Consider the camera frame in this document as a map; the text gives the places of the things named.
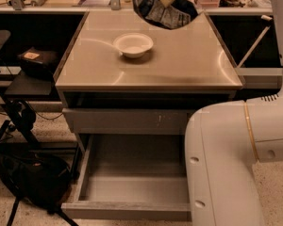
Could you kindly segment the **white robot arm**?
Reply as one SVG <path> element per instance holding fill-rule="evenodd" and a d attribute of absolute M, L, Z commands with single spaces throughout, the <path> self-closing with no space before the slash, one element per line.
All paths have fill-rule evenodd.
<path fill-rule="evenodd" d="M 283 66 L 283 0 L 271 0 Z M 283 160 L 281 90 L 206 106 L 190 118 L 185 157 L 193 226 L 265 226 L 252 166 Z"/>

